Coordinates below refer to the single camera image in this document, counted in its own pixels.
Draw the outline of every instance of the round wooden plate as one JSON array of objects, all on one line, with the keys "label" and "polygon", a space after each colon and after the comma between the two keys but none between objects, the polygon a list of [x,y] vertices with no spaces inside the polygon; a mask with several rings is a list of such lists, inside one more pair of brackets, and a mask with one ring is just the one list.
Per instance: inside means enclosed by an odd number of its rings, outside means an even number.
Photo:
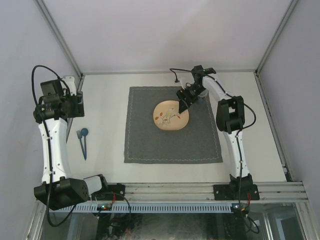
[{"label": "round wooden plate", "polygon": [[161,130],[177,131],[188,124],[189,111],[179,114],[178,101],[163,101],[154,108],[153,121]]}]

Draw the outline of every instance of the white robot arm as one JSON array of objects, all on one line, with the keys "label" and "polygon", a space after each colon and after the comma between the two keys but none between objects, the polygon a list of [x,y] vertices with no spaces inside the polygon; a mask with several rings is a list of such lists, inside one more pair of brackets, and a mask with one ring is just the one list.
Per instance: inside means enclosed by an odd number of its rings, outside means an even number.
[{"label": "white robot arm", "polygon": [[219,82],[217,73],[213,68],[203,69],[199,65],[191,71],[177,68],[171,68],[170,70],[175,74],[176,81],[178,78],[174,71],[192,73],[194,79],[193,84],[176,92],[179,99],[179,113],[190,108],[205,89],[212,94],[217,102],[216,126],[223,132],[226,139],[231,165],[229,185],[217,184],[213,186],[215,199],[236,200],[240,195],[241,199],[247,200],[248,194],[250,194],[252,200],[259,200],[258,188],[257,185],[253,184],[244,154],[242,130],[245,128],[244,107],[247,106],[244,99],[227,92]]},{"label": "white robot arm", "polygon": [[[221,83],[219,83],[218,76],[217,74],[211,74],[211,76],[215,79],[213,80],[212,78],[208,76],[204,76],[202,79],[202,85],[205,89],[209,91],[209,93],[212,94],[216,102],[218,103],[219,101],[225,99],[229,100],[232,99],[230,96],[234,96],[230,92],[223,92],[224,87],[222,86]],[[233,176],[235,179],[240,177],[240,169],[241,169],[241,160],[240,160],[240,152],[238,148],[238,142],[240,145],[240,150],[241,150],[241,158],[242,158],[242,174],[241,177],[246,177],[248,176],[249,169],[247,166],[246,158],[245,158],[245,151],[244,151],[244,146],[243,146],[243,141],[242,141],[242,135],[243,132],[239,130],[234,130],[231,133],[228,132],[223,132],[223,135],[226,140],[226,144],[228,147],[228,152],[231,160],[231,166],[230,166],[230,174]]]}]

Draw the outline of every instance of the black cable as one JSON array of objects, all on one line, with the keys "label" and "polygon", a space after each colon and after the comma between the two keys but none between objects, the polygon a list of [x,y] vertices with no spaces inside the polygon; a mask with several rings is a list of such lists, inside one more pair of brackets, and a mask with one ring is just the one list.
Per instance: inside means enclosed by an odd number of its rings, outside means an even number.
[{"label": "black cable", "polygon": [[248,230],[245,231],[246,233],[250,232],[250,229],[252,228],[252,221],[249,220],[249,222],[250,222],[250,226],[249,227],[247,226],[246,223],[244,223],[246,225],[246,227],[248,228]]},{"label": "black cable", "polygon": [[[31,88],[32,88],[32,95],[33,95],[33,100],[34,100],[34,103],[35,103],[35,109],[39,112],[39,115],[41,117],[41,120],[43,122],[43,125],[44,125],[44,129],[45,129],[45,133],[46,133],[46,136],[47,136],[47,142],[48,142],[48,155],[49,155],[49,170],[50,170],[50,183],[49,183],[49,189],[48,189],[48,193],[47,193],[47,199],[46,199],[46,218],[47,218],[47,221],[48,223],[50,224],[50,226],[52,227],[58,227],[60,226],[61,224],[63,224],[67,219],[68,217],[71,215],[71,213],[74,211],[74,209],[76,208],[76,205],[73,206],[73,208],[71,209],[71,211],[68,213],[68,215],[58,224],[54,224],[52,223],[51,219],[50,219],[50,209],[49,209],[49,202],[50,202],[50,196],[51,196],[51,190],[52,190],[52,183],[53,183],[53,166],[52,166],[52,153],[51,153],[51,143],[50,143],[50,135],[49,135],[49,131],[48,131],[48,126],[47,126],[47,123],[43,117],[43,114],[40,110],[40,107],[38,106],[37,104],[37,98],[36,98],[36,92],[35,92],[35,71],[37,68],[45,68],[45,69],[48,69],[49,71],[53,72],[57,78],[61,81],[61,78],[59,77],[59,75],[53,71],[52,69],[50,69],[49,67],[47,66],[44,66],[44,65],[36,65],[33,70],[32,70],[32,74],[31,74]],[[70,93],[70,89],[69,87],[67,86],[67,84],[64,82],[64,84],[66,85],[69,93]]]},{"label": "black cable", "polygon": [[[259,234],[259,233],[260,233],[260,229],[259,229],[258,225],[256,224],[256,222],[255,222],[251,217],[249,217],[249,216],[247,216],[246,218],[249,219],[249,221],[251,222],[250,227],[248,227],[248,225],[246,224],[246,222],[244,222],[245,225],[246,225],[246,227],[248,228],[248,231],[253,232],[254,234]],[[252,224],[254,224],[254,226],[256,227],[256,231],[253,231],[253,230],[252,230]]]},{"label": "black cable", "polygon": [[67,90],[67,95],[70,97],[71,96],[71,92],[70,92],[69,86],[66,84],[66,82],[64,80],[62,80],[62,79],[59,79],[59,80],[60,80],[60,82],[63,82],[63,84],[65,85],[66,90]]},{"label": "black cable", "polygon": [[34,78],[35,78],[35,71],[36,71],[37,68],[48,69],[49,71],[54,73],[58,79],[61,80],[61,77],[55,71],[53,71],[51,68],[49,68],[47,66],[44,66],[44,65],[36,65],[36,66],[34,66],[34,68],[32,69],[32,73],[31,73],[31,88],[32,88],[33,100],[34,100],[34,103],[35,103],[36,106],[37,106],[37,98],[36,98]]},{"label": "black cable", "polygon": [[[112,195],[117,195],[117,196],[122,197],[122,198],[126,201],[126,203],[127,203],[127,205],[128,205],[128,208],[129,208],[129,220],[128,220],[128,226],[125,228],[125,229],[127,229],[127,228],[130,226],[130,223],[131,223],[131,206],[130,206],[129,201],[126,199],[126,197],[125,197],[125,196],[122,196],[122,195],[121,195],[121,194],[119,194],[119,193],[115,193],[115,192],[104,192],[103,194],[112,194]],[[115,226],[115,225],[112,225],[112,224],[110,224],[110,226],[111,226],[111,227],[114,227],[114,228],[120,227],[120,226]]]}]

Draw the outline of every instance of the metal frame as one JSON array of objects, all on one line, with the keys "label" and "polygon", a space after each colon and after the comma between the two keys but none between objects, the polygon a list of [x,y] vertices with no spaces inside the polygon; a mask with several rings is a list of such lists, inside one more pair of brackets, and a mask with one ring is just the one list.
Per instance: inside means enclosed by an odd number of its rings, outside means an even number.
[{"label": "metal frame", "polygon": [[294,12],[294,10],[296,9],[298,3],[300,2],[300,0],[291,0],[291,3],[289,5],[289,7],[287,8],[278,28],[276,29],[268,47],[266,48],[266,51],[263,54],[263,57],[256,69],[256,72],[259,74],[262,70],[262,68],[264,67],[266,61],[268,60],[268,57],[272,51],[272,49],[274,48],[276,42],[278,41],[281,33],[283,32],[283,30],[285,29],[285,26],[287,25],[292,13]]},{"label": "metal frame", "polygon": [[65,54],[66,59],[69,61],[70,65],[72,66],[73,70],[76,72],[79,79],[83,76],[73,54],[71,53],[65,39],[63,38],[62,34],[59,31],[57,24],[55,23],[53,17],[51,16],[46,4],[43,0],[33,0],[36,6],[38,7],[39,11],[41,12],[45,22],[48,24],[52,34],[54,35],[55,39],[57,40],[58,44],[60,45],[63,53]]},{"label": "metal frame", "polygon": [[283,148],[283,144],[282,144],[281,138],[279,137],[279,134],[278,134],[279,131],[277,129],[277,126],[276,126],[272,111],[271,111],[271,109],[269,107],[268,99],[267,99],[267,96],[266,96],[266,91],[265,91],[264,86],[263,86],[263,84],[261,82],[259,74],[254,73],[254,77],[255,77],[256,84],[258,86],[258,90],[260,92],[262,103],[263,103],[263,106],[264,106],[264,109],[265,109],[265,113],[266,113],[267,119],[269,121],[269,125],[270,125],[270,128],[271,128],[271,132],[272,132],[272,135],[273,135],[273,139],[274,139],[274,142],[275,142],[275,145],[276,145],[276,149],[278,151],[281,163],[282,163],[282,165],[285,165],[291,180],[294,181],[295,180],[295,176],[294,176],[293,168],[292,168],[290,162],[288,161],[287,154],[286,154],[286,152],[285,152],[285,150]]},{"label": "metal frame", "polygon": [[319,227],[317,226],[317,221],[312,212],[310,203],[296,203],[295,207],[305,239],[319,240]]},{"label": "metal frame", "polygon": [[[267,113],[271,131],[274,137],[274,141],[281,159],[281,162],[285,164],[288,168],[289,173],[292,175],[292,168],[287,161],[285,151],[282,147],[280,137],[276,128],[276,124],[272,115],[272,112],[268,105],[268,100],[266,94],[259,78],[259,73],[261,72],[263,66],[265,65],[271,51],[273,50],[275,43],[279,39],[281,33],[283,32],[288,20],[290,19],[292,13],[296,9],[300,0],[292,0],[286,13],[284,14],[275,34],[273,35],[257,69],[255,74],[255,79],[259,92],[261,94],[262,102]],[[74,56],[72,55],[66,41],[64,40],[59,28],[57,27],[53,17],[51,16],[47,6],[43,0],[34,0],[39,11],[41,12],[44,20],[47,22],[50,30],[52,31],[54,37],[58,41],[63,53],[65,54],[67,60],[71,64],[72,68],[76,72],[77,76],[80,79],[78,90],[81,90],[84,75],[82,74]],[[219,72],[248,72],[248,70],[220,70]],[[166,73],[166,71],[145,71],[145,72],[104,72],[103,74],[141,74],[141,73]],[[67,139],[71,129],[73,119],[70,119],[68,122],[67,129]],[[213,185],[218,183],[128,183],[126,185],[126,197],[129,202],[133,205],[140,206],[155,206],[156,205],[168,205],[168,204],[180,204],[188,206],[190,204],[195,204],[196,206],[219,206],[221,204],[226,204],[223,201],[215,201],[213,193]],[[315,240],[319,238],[319,230],[315,224],[315,219],[313,213],[310,210],[310,204],[308,197],[305,191],[305,188],[301,182],[260,182],[256,183],[258,185],[259,194],[261,200],[252,201],[252,203],[295,203],[297,216],[300,220],[301,227],[303,228],[305,239]],[[237,201],[228,201],[228,204],[236,203]],[[95,202],[89,203],[95,206],[98,206],[99,203],[104,202]],[[81,209],[83,203],[79,204],[77,207]],[[116,203],[117,205],[125,205],[125,203]],[[34,209],[32,212],[32,217],[29,221],[29,228],[26,233],[26,240],[37,240],[40,238],[42,233],[42,223],[45,216],[46,207],[41,202],[36,201]],[[270,237],[270,226],[265,226],[266,231],[268,232],[269,239]]]}]

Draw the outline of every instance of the gray cloth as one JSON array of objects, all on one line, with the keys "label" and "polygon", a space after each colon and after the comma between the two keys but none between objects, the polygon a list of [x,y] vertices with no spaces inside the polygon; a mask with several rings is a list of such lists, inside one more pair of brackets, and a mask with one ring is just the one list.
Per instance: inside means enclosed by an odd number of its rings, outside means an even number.
[{"label": "gray cloth", "polygon": [[153,120],[160,102],[178,100],[180,87],[130,87],[124,162],[137,164],[222,163],[221,147],[209,96],[189,108],[181,130],[159,129]]}]

